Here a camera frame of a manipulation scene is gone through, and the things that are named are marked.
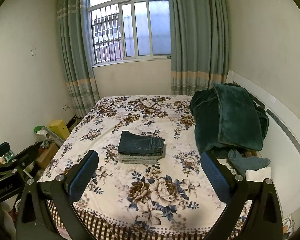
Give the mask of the dark blue denim jeans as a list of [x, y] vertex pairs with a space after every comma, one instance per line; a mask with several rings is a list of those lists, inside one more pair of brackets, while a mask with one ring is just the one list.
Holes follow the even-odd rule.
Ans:
[[118, 146], [119, 154], [131, 156], [155, 156], [164, 151], [165, 140], [122, 131]]

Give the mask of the brown cardboard box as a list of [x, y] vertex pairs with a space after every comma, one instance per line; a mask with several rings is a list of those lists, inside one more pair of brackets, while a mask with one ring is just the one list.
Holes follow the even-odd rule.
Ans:
[[55, 143], [51, 143], [48, 148], [39, 148], [36, 164], [38, 164], [41, 169], [46, 169], [57, 151], [58, 146]]

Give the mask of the white pillow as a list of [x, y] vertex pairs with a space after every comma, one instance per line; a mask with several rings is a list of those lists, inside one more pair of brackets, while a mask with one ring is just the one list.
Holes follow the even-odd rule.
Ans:
[[265, 179], [271, 179], [271, 167], [264, 167], [259, 170], [246, 170], [245, 179], [247, 181], [263, 182]]

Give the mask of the grey-blue cloth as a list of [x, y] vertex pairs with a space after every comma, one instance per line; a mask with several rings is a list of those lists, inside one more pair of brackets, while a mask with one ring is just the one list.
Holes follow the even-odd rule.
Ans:
[[230, 150], [228, 159], [244, 178], [246, 177], [245, 172], [247, 170], [257, 171], [270, 164], [270, 159], [268, 158], [259, 158], [255, 156], [243, 157], [237, 150]]

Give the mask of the yellow box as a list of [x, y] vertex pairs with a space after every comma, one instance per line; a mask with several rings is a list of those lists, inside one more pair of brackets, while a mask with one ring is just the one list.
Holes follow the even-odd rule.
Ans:
[[48, 128], [63, 140], [66, 140], [70, 135], [70, 132], [62, 119], [52, 120], [49, 123]]

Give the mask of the white headboard with grey stripe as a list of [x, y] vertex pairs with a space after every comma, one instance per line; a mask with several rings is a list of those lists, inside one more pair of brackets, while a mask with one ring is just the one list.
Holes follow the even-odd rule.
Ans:
[[260, 154], [271, 160], [272, 179], [287, 217], [300, 207], [300, 119], [280, 100], [232, 70], [226, 81], [245, 88], [265, 107], [269, 128]]

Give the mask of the dark green plush blanket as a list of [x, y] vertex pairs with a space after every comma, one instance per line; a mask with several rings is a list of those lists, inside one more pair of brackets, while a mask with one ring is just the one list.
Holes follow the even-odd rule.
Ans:
[[236, 85], [213, 84], [195, 92], [190, 102], [194, 117], [194, 137], [200, 153], [226, 150], [260, 151], [267, 135], [269, 119], [250, 93]]

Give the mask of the folded grey garment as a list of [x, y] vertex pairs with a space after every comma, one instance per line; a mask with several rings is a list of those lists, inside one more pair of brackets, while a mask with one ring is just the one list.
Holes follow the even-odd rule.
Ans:
[[155, 165], [160, 159], [165, 157], [165, 146], [160, 149], [159, 152], [155, 154], [146, 155], [127, 155], [119, 154], [118, 160], [123, 164], [142, 164], [142, 165]]

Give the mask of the left grey-green curtain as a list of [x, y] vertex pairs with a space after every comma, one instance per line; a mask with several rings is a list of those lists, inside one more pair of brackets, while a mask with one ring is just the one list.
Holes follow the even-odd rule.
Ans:
[[77, 117], [100, 100], [89, 48], [87, 0], [57, 0], [57, 36], [66, 87]]

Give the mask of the grey-green curtain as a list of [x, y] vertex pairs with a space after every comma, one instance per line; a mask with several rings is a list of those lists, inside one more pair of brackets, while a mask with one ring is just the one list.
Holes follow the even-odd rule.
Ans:
[[169, 0], [171, 93], [193, 95], [225, 83], [229, 24], [225, 0]]
[[57, 36], [66, 87], [77, 117], [100, 100], [89, 48], [87, 0], [57, 0]]

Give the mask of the floral bedspread on bed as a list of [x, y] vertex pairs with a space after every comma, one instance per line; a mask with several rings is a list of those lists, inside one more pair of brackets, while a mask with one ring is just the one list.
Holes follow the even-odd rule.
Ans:
[[[203, 239], [225, 205], [200, 166], [190, 96], [101, 99], [74, 128], [41, 176], [66, 174], [89, 150], [98, 168], [74, 208], [96, 239]], [[123, 164], [123, 131], [160, 137], [154, 165]]]

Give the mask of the right grey-green curtain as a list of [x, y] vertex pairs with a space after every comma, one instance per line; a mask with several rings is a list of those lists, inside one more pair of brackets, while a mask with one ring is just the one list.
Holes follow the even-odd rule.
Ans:
[[225, 0], [169, 0], [171, 93], [193, 95], [225, 83], [229, 24]]

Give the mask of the white wall switch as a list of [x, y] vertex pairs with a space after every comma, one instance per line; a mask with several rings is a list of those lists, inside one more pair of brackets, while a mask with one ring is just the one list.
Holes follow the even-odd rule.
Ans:
[[37, 55], [37, 51], [36, 51], [36, 49], [32, 49], [32, 50], [31, 50], [31, 54], [32, 54], [32, 56], [35, 56], [35, 55]]

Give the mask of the window with white frame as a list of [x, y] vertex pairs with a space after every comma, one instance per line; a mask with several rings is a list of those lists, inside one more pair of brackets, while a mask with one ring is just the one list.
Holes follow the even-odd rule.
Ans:
[[87, 0], [97, 66], [171, 56], [169, 0]]

